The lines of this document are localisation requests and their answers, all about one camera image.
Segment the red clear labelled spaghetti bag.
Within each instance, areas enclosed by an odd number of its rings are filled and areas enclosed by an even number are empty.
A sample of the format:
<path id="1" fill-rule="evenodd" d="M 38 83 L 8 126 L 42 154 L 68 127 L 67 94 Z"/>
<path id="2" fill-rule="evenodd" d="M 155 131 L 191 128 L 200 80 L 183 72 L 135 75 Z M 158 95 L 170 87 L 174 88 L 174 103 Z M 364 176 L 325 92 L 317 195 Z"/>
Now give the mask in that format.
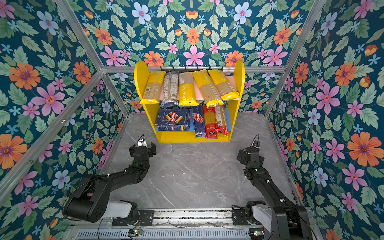
<path id="1" fill-rule="evenodd" d="M 225 107 L 223 105 L 217 105 L 217 106 L 215 106 L 215 112 L 216 112 L 215 131 L 217 133 L 224 135 L 224 136 L 228 136 L 229 131 L 228 131 Z"/>

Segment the blue Barilla rigatoni bag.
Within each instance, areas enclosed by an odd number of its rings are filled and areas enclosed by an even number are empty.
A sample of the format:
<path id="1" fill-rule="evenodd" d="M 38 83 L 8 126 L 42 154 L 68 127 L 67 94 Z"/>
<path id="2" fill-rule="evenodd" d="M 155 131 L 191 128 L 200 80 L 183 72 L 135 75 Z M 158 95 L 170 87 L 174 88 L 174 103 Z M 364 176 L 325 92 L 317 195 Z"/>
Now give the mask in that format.
<path id="1" fill-rule="evenodd" d="M 188 132 L 191 112 L 188 109 L 160 109 L 156 127 L 160 132 Z"/>

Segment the blue clear spaghetti bag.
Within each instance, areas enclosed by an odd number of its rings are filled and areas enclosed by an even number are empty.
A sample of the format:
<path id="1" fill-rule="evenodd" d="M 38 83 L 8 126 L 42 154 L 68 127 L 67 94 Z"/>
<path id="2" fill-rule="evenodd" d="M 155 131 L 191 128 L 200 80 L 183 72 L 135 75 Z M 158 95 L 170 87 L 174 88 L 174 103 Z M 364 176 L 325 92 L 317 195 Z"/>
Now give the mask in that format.
<path id="1" fill-rule="evenodd" d="M 168 108 L 171 101 L 171 73 L 167 73 L 163 82 L 163 100 L 161 102 L 161 107 L 164 109 Z"/>
<path id="2" fill-rule="evenodd" d="M 177 104 L 178 89 L 179 89 L 179 72 L 172 71 L 170 72 L 169 99 L 173 105 Z"/>

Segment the yellow spaghetti bag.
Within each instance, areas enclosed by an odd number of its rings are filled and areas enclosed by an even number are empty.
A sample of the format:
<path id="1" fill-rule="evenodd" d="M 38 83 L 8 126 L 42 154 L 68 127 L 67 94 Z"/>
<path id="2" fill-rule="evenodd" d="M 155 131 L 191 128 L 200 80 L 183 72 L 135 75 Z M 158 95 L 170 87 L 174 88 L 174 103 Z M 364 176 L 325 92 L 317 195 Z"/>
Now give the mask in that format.
<path id="1" fill-rule="evenodd" d="M 160 100 L 160 94 L 162 93 L 162 86 L 164 82 L 166 72 L 158 71 L 154 73 L 150 73 L 144 96 L 141 99 L 140 104 L 158 104 Z"/>
<path id="2" fill-rule="evenodd" d="M 232 86 L 225 73 L 220 70 L 208 70 L 222 100 L 230 101 L 240 97 L 239 92 Z"/>

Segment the blue Barilla spaghetti box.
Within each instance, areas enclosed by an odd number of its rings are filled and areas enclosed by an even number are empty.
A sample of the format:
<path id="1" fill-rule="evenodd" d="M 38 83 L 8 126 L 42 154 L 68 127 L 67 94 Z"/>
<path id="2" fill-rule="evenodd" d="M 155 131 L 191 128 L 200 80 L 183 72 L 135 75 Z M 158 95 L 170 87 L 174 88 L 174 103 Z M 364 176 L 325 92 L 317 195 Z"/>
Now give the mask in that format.
<path id="1" fill-rule="evenodd" d="M 194 131 L 196 138 L 205 138 L 206 137 L 206 128 L 204 121 L 204 110 L 202 105 L 193 106 L 193 122 L 194 122 Z"/>

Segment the yellow Pastatime bag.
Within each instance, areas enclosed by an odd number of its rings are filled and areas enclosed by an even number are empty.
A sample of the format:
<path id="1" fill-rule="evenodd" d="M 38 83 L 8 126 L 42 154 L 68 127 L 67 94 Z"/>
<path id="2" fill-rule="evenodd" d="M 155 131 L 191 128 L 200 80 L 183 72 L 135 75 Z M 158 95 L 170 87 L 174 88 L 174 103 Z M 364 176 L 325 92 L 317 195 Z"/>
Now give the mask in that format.
<path id="1" fill-rule="evenodd" d="M 179 105 L 180 106 L 198 106 L 196 100 L 194 77 L 192 73 L 179 74 Z"/>
<path id="2" fill-rule="evenodd" d="M 192 74 L 207 108 L 224 105 L 224 102 L 207 70 L 195 71 L 192 72 Z"/>

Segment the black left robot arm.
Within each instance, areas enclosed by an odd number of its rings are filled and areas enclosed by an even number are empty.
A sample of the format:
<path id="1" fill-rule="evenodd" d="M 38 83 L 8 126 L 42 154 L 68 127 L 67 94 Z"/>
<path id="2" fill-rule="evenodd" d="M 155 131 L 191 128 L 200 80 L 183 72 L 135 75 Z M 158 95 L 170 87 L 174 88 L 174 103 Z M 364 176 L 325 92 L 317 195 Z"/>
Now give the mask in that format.
<path id="1" fill-rule="evenodd" d="M 111 192 L 140 183 L 150 168 L 150 158 L 157 154 L 156 145 L 148 147 L 145 141 L 132 145 L 133 162 L 124 170 L 106 175 L 86 175 L 80 185 L 68 196 L 63 208 L 65 217 L 96 223 L 114 218 L 134 225 L 139 221 L 138 205 L 130 201 L 111 201 Z"/>

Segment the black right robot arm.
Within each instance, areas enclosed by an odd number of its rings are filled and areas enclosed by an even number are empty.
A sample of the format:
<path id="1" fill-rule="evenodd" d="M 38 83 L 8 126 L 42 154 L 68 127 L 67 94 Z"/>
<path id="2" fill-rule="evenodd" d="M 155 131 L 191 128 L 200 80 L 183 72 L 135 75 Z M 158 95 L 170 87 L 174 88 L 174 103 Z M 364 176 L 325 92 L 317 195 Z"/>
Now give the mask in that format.
<path id="1" fill-rule="evenodd" d="M 237 160 L 245 166 L 244 175 L 263 195 L 264 201 L 249 201 L 245 207 L 232 206 L 233 224 L 240 220 L 263 227 L 265 240 L 316 240 L 304 206 L 289 200 L 263 167 L 265 158 L 253 145 L 239 150 Z"/>

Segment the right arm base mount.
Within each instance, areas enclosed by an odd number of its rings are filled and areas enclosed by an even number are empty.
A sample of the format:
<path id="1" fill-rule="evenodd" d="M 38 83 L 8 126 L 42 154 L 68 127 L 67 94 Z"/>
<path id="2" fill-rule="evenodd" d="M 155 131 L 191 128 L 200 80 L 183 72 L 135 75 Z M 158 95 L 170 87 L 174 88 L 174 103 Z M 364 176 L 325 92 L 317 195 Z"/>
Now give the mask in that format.
<path id="1" fill-rule="evenodd" d="M 235 226 L 263 226 L 270 230 L 272 210 L 263 201 L 250 201 L 245 207 L 232 205 L 232 220 Z"/>

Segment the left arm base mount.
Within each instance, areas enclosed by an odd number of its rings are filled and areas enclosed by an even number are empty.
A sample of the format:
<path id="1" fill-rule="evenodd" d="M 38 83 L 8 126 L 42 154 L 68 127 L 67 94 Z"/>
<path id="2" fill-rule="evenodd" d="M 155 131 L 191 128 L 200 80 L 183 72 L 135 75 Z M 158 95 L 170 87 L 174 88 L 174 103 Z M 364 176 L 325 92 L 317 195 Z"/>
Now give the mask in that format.
<path id="1" fill-rule="evenodd" d="M 112 219 L 114 227 L 151 226 L 154 210 L 139 210 L 138 205 L 129 201 L 109 201 L 102 219 Z"/>

